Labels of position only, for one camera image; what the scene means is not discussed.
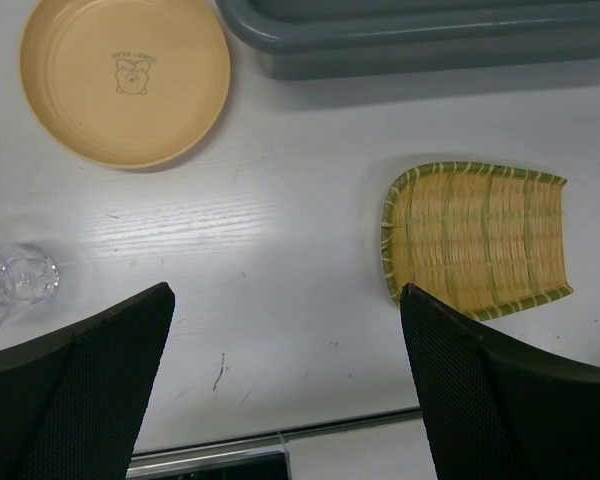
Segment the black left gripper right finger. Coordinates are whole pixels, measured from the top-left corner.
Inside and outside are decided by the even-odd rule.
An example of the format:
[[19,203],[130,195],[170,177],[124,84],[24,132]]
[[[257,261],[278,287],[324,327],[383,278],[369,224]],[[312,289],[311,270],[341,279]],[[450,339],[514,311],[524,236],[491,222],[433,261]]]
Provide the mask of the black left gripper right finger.
[[413,284],[401,323],[440,479],[600,479],[600,367],[528,345]]

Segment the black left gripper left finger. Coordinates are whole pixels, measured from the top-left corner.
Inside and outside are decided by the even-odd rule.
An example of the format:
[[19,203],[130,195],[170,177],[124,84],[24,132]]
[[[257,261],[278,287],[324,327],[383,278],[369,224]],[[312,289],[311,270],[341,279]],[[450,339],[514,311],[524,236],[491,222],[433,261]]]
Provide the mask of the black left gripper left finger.
[[122,479],[166,345],[165,282],[0,350],[0,479]]

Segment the clear plastic cup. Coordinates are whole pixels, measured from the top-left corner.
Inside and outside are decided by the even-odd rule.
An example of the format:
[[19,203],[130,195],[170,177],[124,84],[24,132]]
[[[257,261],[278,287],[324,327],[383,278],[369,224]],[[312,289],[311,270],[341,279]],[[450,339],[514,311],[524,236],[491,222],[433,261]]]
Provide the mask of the clear plastic cup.
[[0,243],[0,327],[49,301],[59,283],[56,263],[38,246]]

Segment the woven bamboo tray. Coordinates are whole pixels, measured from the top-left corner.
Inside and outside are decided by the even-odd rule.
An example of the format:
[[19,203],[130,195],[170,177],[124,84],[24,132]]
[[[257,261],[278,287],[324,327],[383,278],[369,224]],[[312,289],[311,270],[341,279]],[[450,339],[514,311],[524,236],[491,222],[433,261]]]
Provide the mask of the woven bamboo tray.
[[394,303],[414,284],[476,321],[572,294],[563,245],[566,178],[472,161],[413,167],[390,186],[380,224]]

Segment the tan round plate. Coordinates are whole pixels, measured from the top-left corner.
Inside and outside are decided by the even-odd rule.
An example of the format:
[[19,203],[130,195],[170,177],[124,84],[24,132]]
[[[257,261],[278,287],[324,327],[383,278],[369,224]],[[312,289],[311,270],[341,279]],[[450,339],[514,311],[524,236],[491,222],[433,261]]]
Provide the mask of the tan round plate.
[[213,128],[231,60],[204,1],[41,1],[19,71],[32,113],[59,144],[103,166],[145,169]]

